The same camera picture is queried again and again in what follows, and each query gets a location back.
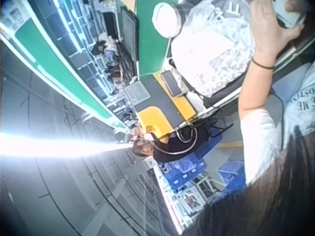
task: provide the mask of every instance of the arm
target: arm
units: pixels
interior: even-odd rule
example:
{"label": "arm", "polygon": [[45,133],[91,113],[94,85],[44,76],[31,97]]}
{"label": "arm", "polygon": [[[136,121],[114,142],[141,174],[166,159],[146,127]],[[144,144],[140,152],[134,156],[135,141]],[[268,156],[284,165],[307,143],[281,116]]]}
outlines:
{"label": "arm", "polygon": [[[272,0],[255,0],[251,3],[251,29],[255,40],[254,60],[263,66],[273,67],[278,53],[300,35],[303,25],[292,29],[281,28],[272,8]],[[250,64],[238,103],[240,119],[253,110],[264,108],[272,74],[272,69],[262,68],[253,62]]]}

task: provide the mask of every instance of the black hair tie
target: black hair tie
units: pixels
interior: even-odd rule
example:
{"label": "black hair tie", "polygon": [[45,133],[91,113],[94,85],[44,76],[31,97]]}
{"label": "black hair tie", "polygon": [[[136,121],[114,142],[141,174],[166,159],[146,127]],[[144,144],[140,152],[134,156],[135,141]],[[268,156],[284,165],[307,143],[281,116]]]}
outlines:
{"label": "black hair tie", "polygon": [[256,62],[256,61],[254,60],[254,57],[252,57],[252,62],[254,62],[254,64],[256,64],[256,65],[258,65],[259,67],[264,68],[264,69],[266,69],[266,70],[273,70],[273,69],[275,68],[274,66],[268,67],[268,66],[264,66],[264,65],[259,64],[258,62]]}

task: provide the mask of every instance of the dark hair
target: dark hair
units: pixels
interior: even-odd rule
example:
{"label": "dark hair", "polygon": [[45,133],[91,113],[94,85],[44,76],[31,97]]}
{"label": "dark hair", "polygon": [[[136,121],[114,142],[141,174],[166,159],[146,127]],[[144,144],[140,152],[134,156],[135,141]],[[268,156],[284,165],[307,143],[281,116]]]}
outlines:
{"label": "dark hair", "polygon": [[119,92],[119,90],[117,88],[115,88],[111,93],[110,95],[111,96],[114,96],[115,94],[117,94]]}
{"label": "dark hair", "polygon": [[132,152],[133,152],[133,154],[135,154],[136,156],[147,157],[147,155],[141,153],[141,150],[142,150],[142,146],[143,146],[143,145],[138,145],[139,141],[140,141],[140,139],[137,139],[137,140],[133,141]]}
{"label": "dark hair", "polygon": [[107,81],[111,82],[112,84],[114,83],[113,77],[111,75],[107,76]]}
{"label": "dark hair", "polygon": [[91,54],[93,56],[98,56],[100,54],[104,54],[104,51],[100,51],[98,49],[99,46],[103,46],[104,48],[107,48],[107,45],[106,45],[106,41],[102,40],[102,41],[97,41],[94,46],[92,47],[91,49]]}
{"label": "dark hair", "polygon": [[109,66],[106,67],[106,69],[104,70],[104,72],[105,72],[105,73],[111,73],[113,69],[114,69],[114,67],[111,66],[111,65],[109,65]]}
{"label": "dark hair", "polygon": [[314,133],[295,127],[286,157],[252,185],[207,204],[183,236],[315,235]]}

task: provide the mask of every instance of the cable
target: cable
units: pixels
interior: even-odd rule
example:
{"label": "cable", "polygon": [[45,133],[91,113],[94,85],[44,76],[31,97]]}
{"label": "cable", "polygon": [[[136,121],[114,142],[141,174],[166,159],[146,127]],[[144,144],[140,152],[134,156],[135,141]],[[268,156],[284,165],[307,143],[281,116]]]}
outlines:
{"label": "cable", "polygon": [[149,140],[149,142],[150,142],[150,143],[152,144],[152,146],[154,146],[157,150],[159,150],[159,151],[161,151],[161,152],[163,152],[163,153],[165,153],[165,154],[169,154],[169,155],[180,155],[180,154],[184,154],[184,153],[190,151],[190,150],[195,146],[195,144],[197,143],[198,132],[197,132],[196,127],[194,127],[193,129],[194,129],[194,131],[195,131],[195,133],[196,133],[195,140],[193,141],[193,144],[192,144],[189,148],[187,148],[186,150],[184,150],[184,151],[167,152],[167,151],[164,151],[164,150],[160,149],[158,146],[156,146],[156,144],[154,144],[154,142],[151,142],[150,140]]}
{"label": "cable", "polygon": [[191,129],[190,138],[188,140],[183,137],[183,135],[178,131],[178,129],[176,129],[176,134],[180,141],[182,141],[184,144],[187,144],[192,140],[193,129]]}

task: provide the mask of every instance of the plastic bag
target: plastic bag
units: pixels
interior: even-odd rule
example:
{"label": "plastic bag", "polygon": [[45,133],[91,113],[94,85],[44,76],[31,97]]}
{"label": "plastic bag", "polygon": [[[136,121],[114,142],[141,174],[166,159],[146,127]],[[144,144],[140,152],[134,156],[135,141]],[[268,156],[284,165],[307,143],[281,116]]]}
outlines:
{"label": "plastic bag", "polygon": [[239,77],[252,58],[250,12],[248,5],[242,3],[246,16],[225,18],[222,9],[229,1],[222,8],[212,5],[212,0],[202,1],[191,10],[181,33],[172,42],[177,70],[202,95],[210,97]]}

